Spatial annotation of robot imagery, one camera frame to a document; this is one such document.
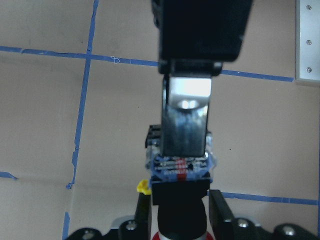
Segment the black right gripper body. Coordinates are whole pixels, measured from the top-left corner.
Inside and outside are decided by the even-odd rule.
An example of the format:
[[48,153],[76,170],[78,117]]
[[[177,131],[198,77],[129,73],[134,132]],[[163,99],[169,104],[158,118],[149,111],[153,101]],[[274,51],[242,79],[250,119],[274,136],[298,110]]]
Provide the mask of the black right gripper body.
[[159,30],[158,71],[167,76],[218,76],[241,51],[251,0],[153,0]]

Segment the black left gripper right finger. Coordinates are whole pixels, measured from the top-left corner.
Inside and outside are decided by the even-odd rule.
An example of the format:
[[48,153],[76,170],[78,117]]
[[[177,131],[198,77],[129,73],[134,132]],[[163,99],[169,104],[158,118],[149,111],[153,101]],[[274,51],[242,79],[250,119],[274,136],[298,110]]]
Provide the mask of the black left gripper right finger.
[[210,189],[208,193],[209,221],[211,225],[230,223],[235,218],[222,192]]

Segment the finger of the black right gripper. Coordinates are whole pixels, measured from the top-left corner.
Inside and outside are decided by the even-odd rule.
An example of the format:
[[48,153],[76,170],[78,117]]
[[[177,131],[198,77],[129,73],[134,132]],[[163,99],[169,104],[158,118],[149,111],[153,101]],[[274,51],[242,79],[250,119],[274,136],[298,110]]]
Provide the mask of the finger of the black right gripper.
[[165,75],[163,78],[160,154],[205,154],[212,79]]

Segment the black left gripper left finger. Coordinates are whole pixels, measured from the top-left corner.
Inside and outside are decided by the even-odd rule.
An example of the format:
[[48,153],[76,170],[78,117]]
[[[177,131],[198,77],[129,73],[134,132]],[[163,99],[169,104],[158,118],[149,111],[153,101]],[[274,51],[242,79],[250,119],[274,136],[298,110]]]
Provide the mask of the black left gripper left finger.
[[137,227],[144,233],[150,233],[152,227],[152,200],[151,195],[138,194],[134,220]]

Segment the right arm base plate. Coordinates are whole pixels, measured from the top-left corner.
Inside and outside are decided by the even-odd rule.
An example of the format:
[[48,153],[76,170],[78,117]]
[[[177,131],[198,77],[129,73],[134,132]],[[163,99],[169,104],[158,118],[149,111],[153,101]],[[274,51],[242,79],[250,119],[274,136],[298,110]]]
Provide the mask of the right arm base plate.
[[295,81],[320,85],[320,2],[295,2]]

